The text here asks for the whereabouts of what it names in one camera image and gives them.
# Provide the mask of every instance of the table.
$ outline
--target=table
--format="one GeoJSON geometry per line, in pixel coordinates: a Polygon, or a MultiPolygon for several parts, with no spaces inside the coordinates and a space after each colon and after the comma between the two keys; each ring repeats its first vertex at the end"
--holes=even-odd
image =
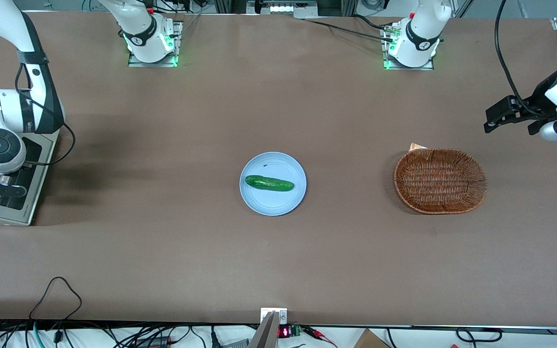
{"type": "MultiPolygon", "coordinates": [[[[127,68],[110,14],[31,18],[78,143],[49,170],[35,226],[0,227],[0,318],[26,317],[61,275],[84,300],[73,319],[255,322],[284,306],[303,323],[557,326],[557,143],[527,123],[484,133],[510,93],[493,20],[451,20],[435,71],[416,72],[385,71],[375,40],[283,16],[202,16],[173,69],[127,68]],[[484,203],[407,209],[392,173],[411,142],[473,155],[484,203]],[[238,190],[270,150],[308,176],[282,217],[238,190]]],[[[500,33],[526,97],[557,69],[557,31],[500,33]]],[[[0,88],[17,65],[0,39],[0,88]]],[[[37,316],[73,307],[57,284],[37,316]]]]}

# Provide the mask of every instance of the green cucumber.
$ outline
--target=green cucumber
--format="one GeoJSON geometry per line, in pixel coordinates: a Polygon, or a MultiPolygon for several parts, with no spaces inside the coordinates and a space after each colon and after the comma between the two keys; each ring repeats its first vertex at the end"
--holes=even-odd
{"type": "Polygon", "coordinates": [[[261,175],[246,176],[245,181],[257,189],[267,189],[269,191],[287,192],[293,189],[293,183],[281,179],[266,178],[261,175]]]}

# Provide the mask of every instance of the wicker basket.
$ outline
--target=wicker basket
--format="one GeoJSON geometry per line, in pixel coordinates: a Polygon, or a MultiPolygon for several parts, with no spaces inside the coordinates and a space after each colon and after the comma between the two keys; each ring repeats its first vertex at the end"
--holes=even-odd
{"type": "Polygon", "coordinates": [[[423,214],[461,214],[478,207],[487,181],[466,152],[451,148],[412,150],[398,161],[396,191],[410,208],[423,214]]]}

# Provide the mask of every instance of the plate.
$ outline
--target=plate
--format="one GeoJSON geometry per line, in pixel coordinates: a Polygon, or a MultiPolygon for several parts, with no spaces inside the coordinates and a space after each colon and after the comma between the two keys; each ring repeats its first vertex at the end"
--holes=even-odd
{"type": "Polygon", "coordinates": [[[252,210],[266,216],[280,216],[294,210],[307,191],[307,176],[300,163],[282,152],[265,152],[246,163],[240,176],[240,194],[252,210]],[[257,189],[245,182],[246,176],[261,175],[291,181],[293,189],[287,192],[257,189]]]}

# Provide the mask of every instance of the red digital display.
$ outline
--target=red digital display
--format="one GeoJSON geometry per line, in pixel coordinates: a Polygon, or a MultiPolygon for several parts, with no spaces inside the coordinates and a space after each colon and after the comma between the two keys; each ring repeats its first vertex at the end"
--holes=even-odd
{"type": "Polygon", "coordinates": [[[289,330],[289,325],[281,325],[278,328],[277,337],[278,338],[288,338],[288,337],[291,337],[290,333],[291,332],[289,330]]]}

